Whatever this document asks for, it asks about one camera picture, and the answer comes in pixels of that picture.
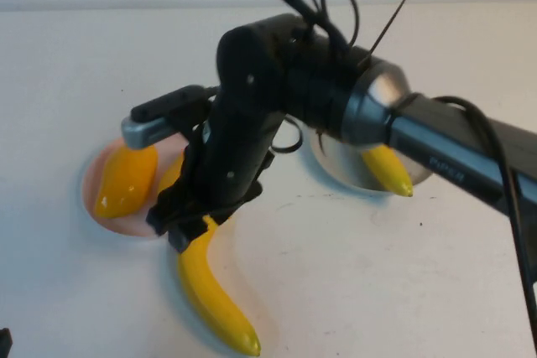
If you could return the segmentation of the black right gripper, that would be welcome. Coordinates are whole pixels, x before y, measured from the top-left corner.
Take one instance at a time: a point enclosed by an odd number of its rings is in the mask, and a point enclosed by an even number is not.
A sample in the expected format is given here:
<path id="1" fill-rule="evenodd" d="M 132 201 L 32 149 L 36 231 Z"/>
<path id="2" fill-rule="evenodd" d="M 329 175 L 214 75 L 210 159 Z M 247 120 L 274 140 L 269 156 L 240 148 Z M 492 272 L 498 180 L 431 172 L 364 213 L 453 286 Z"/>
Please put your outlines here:
<path id="1" fill-rule="evenodd" d="M 180 156 L 164 171 L 161 178 L 161 196 L 148 214 L 146 222 L 158 236 L 168 234 L 169 244 L 183 253 L 198 237 L 206 233 L 204 215 L 216 218 L 217 224 L 226 222 L 241 206 L 259 197 L 260 183 L 252 183 L 246 194 L 231 205 L 210 201 L 207 188 L 198 184 L 198 169 L 205 150 L 202 129 L 192 133 L 192 139 Z"/>

